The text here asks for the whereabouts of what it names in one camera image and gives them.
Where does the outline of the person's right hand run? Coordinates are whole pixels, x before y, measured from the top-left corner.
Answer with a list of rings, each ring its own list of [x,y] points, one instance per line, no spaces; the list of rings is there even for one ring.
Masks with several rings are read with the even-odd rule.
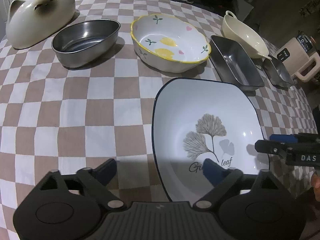
[[[313,187],[313,191],[315,194],[316,200],[320,201],[320,176],[314,173],[311,177],[311,186]]]

